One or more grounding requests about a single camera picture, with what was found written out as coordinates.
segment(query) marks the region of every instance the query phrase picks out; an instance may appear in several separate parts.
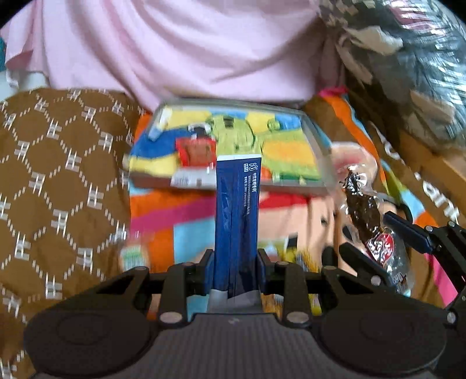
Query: pink cloth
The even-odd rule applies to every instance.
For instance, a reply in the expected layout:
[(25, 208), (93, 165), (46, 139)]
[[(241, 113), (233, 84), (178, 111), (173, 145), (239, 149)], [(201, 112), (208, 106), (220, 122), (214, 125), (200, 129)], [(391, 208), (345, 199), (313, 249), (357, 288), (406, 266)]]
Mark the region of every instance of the pink cloth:
[(342, 72), (318, 0), (34, 0), (1, 35), (9, 69), (148, 109), (171, 96), (304, 101)]

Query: cartoon face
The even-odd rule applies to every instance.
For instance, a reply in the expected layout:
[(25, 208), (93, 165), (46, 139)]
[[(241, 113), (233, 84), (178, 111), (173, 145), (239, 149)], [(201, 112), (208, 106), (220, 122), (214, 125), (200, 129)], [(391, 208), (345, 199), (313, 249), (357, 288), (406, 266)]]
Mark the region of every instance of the cartoon face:
[(225, 115), (209, 117), (211, 135), (217, 140), (218, 154), (252, 153), (254, 134), (246, 120)]

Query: colorful blanket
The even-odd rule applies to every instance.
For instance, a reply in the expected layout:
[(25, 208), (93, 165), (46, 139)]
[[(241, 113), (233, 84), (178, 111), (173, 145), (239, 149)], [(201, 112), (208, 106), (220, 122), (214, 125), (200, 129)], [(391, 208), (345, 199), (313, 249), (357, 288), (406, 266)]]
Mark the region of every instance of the colorful blanket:
[[(373, 178), (374, 189), (407, 204), (418, 225), (442, 225), (450, 218), (462, 223), (460, 214), (452, 213), (448, 218), (441, 217), (439, 212), (429, 212), (430, 199), (419, 192), (422, 179), (396, 157), (374, 124), (363, 126), (357, 120), (346, 95), (334, 91), (321, 93), (306, 105), (305, 111), (319, 125), (325, 143), (333, 144), (335, 150), (337, 145), (339, 148), (343, 145), (349, 151), (357, 143), (370, 153), (381, 168)], [(141, 117), (136, 139), (150, 118), (150, 115)], [(198, 261), (205, 249), (213, 247), (214, 193), (143, 190), (130, 186), (130, 204), (132, 230), (151, 235), (149, 250), (153, 272), (164, 271), (174, 263)], [(346, 238), (334, 214), (331, 197), (261, 193), (259, 246), (277, 259), (286, 256), (289, 249), (305, 252), (307, 266), (318, 269), (322, 249), (344, 242)], [(426, 260), (413, 253), (411, 260), (416, 274), (413, 297), (442, 307), (455, 297), (456, 291), (434, 258)], [(341, 266), (348, 269), (344, 262)], [(190, 313), (205, 310), (206, 301), (197, 297), (188, 299)]]

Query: white lettering on blanket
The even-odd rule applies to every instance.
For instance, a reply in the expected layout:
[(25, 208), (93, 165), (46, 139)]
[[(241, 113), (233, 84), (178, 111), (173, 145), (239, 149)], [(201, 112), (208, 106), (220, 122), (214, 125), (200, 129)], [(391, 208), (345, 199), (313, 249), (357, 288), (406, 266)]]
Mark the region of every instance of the white lettering on blanket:
[[(384, 144), (385, 153), (390, 158), (393, 158), (397, 161), (401, 161), (404, 165), (406, 165), (405, 162), (401, 159), (400, 155), (393, 149), (393, 146), (387, 141), (385, 136), (382, 133), (380, 133), (379, 129), (377, 129), (377, 127), (373, 123), (371, 124), (377, 131), (377, 134), (380, 140)], [(443, 193), (441, 193), (438, 188), (433, 186), (431, 183), (423, 180), (419, 173), (415, 172), (414, 176), (416, 177), (418, 181), (422, 182), (422, 189), (424, 193), (429, 197), (429, 199), (433, 202), (433, 204), (437, 208), (444, 207), (443, 213), (445, 217), (448, 217), (453, 222), (458, 223), (458, 217), (459, 217), (458, 207), (456, 207), (451, 202), (451, 200), (449, 200)]]

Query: logo on blue package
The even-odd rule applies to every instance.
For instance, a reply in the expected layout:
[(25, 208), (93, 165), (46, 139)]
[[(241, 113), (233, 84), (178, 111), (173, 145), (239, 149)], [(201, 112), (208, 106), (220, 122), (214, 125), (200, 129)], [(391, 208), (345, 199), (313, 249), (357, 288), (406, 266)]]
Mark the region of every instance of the logo on blue package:
[(217, 158), (214, 288), (228, 297), (257, 289), (260, 154)]

